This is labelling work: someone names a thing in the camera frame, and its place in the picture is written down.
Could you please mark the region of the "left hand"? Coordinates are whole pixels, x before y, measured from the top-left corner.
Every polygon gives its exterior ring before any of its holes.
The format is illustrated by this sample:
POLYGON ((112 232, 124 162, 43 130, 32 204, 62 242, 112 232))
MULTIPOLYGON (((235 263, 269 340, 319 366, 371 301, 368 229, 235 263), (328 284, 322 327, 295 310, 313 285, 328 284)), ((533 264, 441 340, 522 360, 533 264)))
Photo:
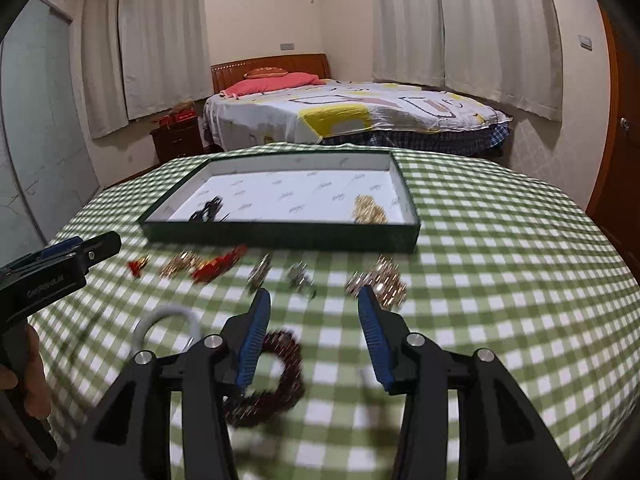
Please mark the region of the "left hand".
POLYGON ((22 384, 25 388, 24 409, 26 413, 43 422, 51 414, 51 390, 47 384, 39 353, 39 337, 29 324, 24 326, 22 332, 27 338, 24 370, 15 374, 2 365, 1 389, 11 390, 22 384))

